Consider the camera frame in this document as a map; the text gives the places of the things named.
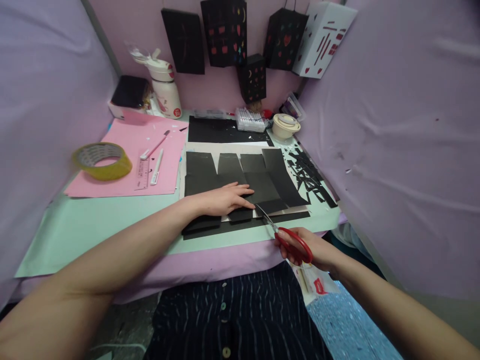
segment hand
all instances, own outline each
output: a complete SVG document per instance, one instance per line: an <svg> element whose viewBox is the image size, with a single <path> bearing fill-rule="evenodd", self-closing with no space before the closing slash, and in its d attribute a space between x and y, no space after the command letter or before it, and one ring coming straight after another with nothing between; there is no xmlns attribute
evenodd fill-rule
<svg viewBox="0 0 480 360"><path fill-rule="evenodd" d="M332 272L336 275L338 266L348 260L348 257L343 252L322 239L320 236L317 236L313 232L308 231L306 228L293 227L290 230L305 241L305 243L310 248L311 253L313 254L313 261L311 263L320 270ZM290 235L288 235L285 231L280 230L278 232L278 236L285 240L291 246L295 246L301 252L305 252L299 242L291 238ZM295 258L291 253L287 252L287 249L285 249L285 247L280 244L280 241L275 239L274 244L275 246L280 248L282 258L288 259L291 263L294 263L297 266L300 266L302 264L302 260Z"/></svg>
<svg viewBox="0 0 480 360"><path fill-rule="evenodd" d="M253 194L250 185L238 185L232 182L224 187L187 196L198 207L200 215L223 216L238 208L255 209L255 205L245 200L242 195Z"/></svg>

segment floor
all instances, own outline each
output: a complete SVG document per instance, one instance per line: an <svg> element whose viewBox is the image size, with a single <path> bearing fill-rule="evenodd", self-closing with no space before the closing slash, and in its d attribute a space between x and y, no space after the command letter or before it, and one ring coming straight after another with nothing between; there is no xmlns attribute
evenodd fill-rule
<svg viewBox="0 0 480 360"><path fill-rule="evenodd" d="M314 297L304 293L305 304L335 360L401 360L402 357L362 307L338 282L341 293ZM85 360L141 360L153 334L151 319L158 294L107 312Z"/></svg>

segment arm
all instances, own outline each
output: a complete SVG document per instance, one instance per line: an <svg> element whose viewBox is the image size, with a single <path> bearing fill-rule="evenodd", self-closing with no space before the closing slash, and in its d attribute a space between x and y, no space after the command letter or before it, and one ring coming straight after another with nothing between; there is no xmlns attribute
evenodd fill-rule
<svg viewBox="0 0 480 360"><path fill-rule="evenodd" d="M83 359L114 295L200 215L255 207L248 185L187 196L95 246L45 280L0 322L0 358Z"/></svg>
<svg viewBox="0 0 480 360"><path fill-rule="evenodd" d="M476 347L413 298L314 233L303 227L291 230L310 247L312 263L341 281L405 359L480 359ZM278 234L297 246L283 231ZM284 259L300 264L283 246L280 251Z"/></svg>

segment scissors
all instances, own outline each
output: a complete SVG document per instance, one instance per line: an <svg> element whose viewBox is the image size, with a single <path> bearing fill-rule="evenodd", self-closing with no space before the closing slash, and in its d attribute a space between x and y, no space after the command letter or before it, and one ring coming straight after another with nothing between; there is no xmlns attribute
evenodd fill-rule
<svg viewBox="0 0 480 360"><path fill-rule="evenodd" d="M310 264L312 262L312 260L314 259L314 256L312 255L312 250L310 250L307 243L300 236L298 236L296 233L294 233L293 231L291 231L287 228L278 227L277 225L275 225L275 223L272 221L272 219L270 219L270 217L267 215L267 213L260 206L258 206L258 204L255 204L255 207L256 207L256 209L261 211L263 217L271 225L271 227L273 229L273 232L275 233L275 239L277 239L280 242L280 244L283 245L283 247L286 249L286 251L288 251L290 254L292 254L297 259L301 259L303 262L305 262L307 264ZM292 237L293 239L298 241L300 243L300 245L302 246L302 248L305 250L306 254L304 254L303 252L298 250L295 246L292 246L292 245L288 244L285 240L283 240L279 236L279 230L282 230L282 231L286 232L288 235L290 235L290 237Z"/></svg>

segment pen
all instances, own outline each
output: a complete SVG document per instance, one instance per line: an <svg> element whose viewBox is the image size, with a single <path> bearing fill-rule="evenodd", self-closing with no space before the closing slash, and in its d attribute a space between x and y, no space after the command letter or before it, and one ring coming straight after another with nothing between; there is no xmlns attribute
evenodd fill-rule
<svg viewBox="0 0 480 360"><path fill-rule="evenodd" d="M164 156L164 150L160 150L160 155L158 155L158 159L155 165L155 171L153 172L153 176L151 177L150 185L157 185L157 181L159 179L159 170L160 170L160 163L162 162L162 157Z"/></svg>

